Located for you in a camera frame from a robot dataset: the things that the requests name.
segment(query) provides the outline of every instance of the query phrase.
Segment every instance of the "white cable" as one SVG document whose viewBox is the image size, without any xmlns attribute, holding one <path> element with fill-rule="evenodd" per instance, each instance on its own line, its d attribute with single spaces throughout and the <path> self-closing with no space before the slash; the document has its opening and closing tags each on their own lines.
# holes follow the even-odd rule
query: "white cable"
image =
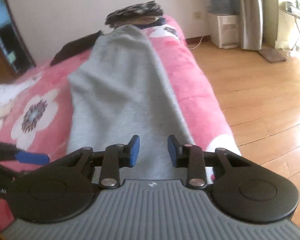
<svg viewBox="0 0 300 240">
<path fill-rule="evenodd" d="M 197 46 L 195 46 L 195 47 L 194 47 L 194 48 L 192 48 L 192 49 L 196 49 L 197 47 L 199 47 L 199 45 L 201 44 L 202 40 L 203 40 L 203 36 L 201 37 L 201 39 L 200 39 L 200 41 L 199 41 L 198 45 L 197 45 Z"/>
</svg>

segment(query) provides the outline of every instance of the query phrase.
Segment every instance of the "stack of folded clothes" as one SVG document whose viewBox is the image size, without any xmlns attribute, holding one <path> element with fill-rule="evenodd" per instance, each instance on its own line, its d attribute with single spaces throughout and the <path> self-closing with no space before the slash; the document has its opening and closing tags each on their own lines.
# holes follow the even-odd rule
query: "stack of folded clothes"
<svg viewBox="0 0 300 240">
<path fill-rule="evenodd" d="M 161 6 L 155 1 L 139 3 L 126 8 L 114 11 L 106 17 L 105 25 L 117 28 L 122 25 L 132 24 L 140 29 L 165 24 L 162 17 Z"/>
</svg>

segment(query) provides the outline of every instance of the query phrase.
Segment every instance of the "gray ribbed plate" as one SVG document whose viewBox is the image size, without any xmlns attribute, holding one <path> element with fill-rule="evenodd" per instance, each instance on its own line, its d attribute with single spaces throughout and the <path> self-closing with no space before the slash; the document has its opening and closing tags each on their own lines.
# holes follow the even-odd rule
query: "gray ribbed plate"
<svg viewBox="0 0 300 240">
<path fill-rule="evenodd" d="M 37 225 L 16 220 L 3 236 L 7 240 L 195 240 L 300 239 L 289 220 L 252 225 L 220 212 L 200 190 L 180 180 L 126 180 L 105 190 L 74 219 Z"/>
</svg>

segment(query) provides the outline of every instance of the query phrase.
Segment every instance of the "pink blanket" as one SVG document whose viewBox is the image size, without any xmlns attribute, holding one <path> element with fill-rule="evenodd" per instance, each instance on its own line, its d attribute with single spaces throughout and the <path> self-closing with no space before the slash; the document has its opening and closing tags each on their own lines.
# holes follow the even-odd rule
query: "pink blanket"
<svg viewBox="0 0 300 240">
<path fill-rule="evenodd" d="M 186 47 L 180 27 L 171 17 L 165 18 L 165 25 L 147 28 L 144 33 L 165 67 L 195 143 L 206 151 L 224 147 L 239 154 L 212 88 Z M 29 78 L 38 82 L 16 98 L 16 105 L 0 129 L 0 141 L 17 144 L 29 152 L 45 153 L 52 161 L 65 155 L 73 111 L 67 75 L 89 55 L 90 51 L 86 51 L 53 67 L 46 64 L 19 78 L 17 83 Z M 43 112 L 36 123 L 29 123 L 26 116 L 36 107 Z M 17 171 L 38 168 L 18 162 L 3 165 Z M 7 203 L 0 199 L 0 230 L 12 221 Z"/>
</svg>

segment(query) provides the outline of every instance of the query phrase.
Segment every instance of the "wooden floor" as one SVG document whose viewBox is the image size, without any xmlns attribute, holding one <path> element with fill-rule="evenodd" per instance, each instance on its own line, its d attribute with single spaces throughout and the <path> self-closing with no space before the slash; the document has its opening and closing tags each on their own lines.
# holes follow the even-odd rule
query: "wooden floor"
<svg viewBox="0 0 300 240">
<path fill-rule="evenodd" d="M 192 50 L 242 155 L 291 180 L 300 192 L 300 62 L 270 64 L 258 53 Z M 292 218 L 300 226 L 300 203 Z"/>
</svg>

